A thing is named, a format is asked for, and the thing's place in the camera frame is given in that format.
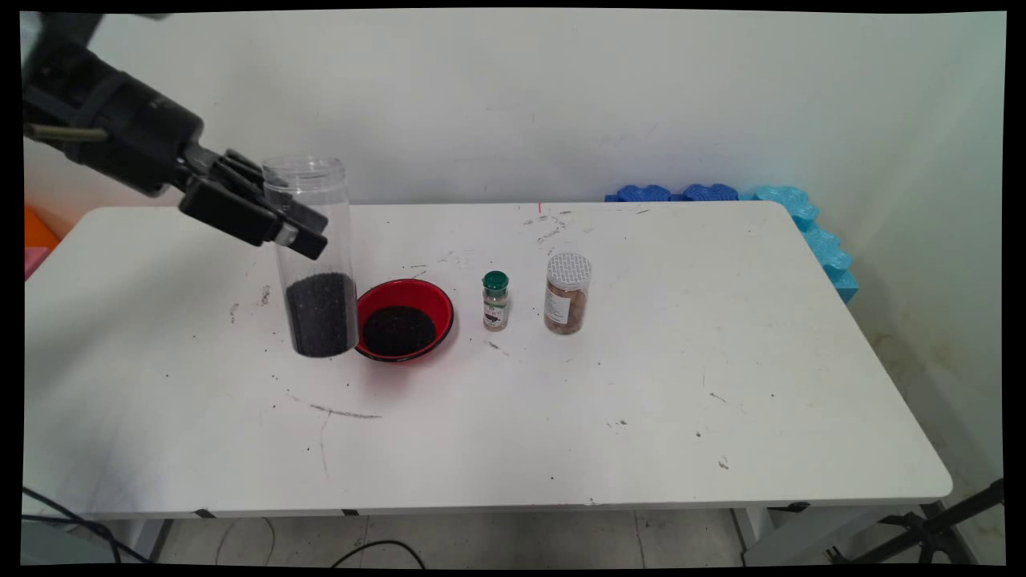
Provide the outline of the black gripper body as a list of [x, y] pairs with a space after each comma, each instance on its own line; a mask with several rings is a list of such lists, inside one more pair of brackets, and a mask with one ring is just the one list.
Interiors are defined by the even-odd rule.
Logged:
[[23, 73], [28, 139], [151, 198], [199, 175], [187, 156], [202, 134], [200, 117], [86, 47], [44, 41]]

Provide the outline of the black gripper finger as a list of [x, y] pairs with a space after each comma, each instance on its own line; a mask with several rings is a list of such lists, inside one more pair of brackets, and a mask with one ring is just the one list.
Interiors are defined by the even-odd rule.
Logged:
[[284, 192], [239, 193], [212, 178], [195, 178], [177, 208], [253, 246], [278, 244], [317, 260], [329, 245], [324, 234], [329, 218]]
[[192, 169], [195, 174], [216, 180], [232, 190], [242, 193], [264, 193], [264, 176], [253, 161], [241, 153], [228, 149], [219, 154], [206, 147], [192, 147]]

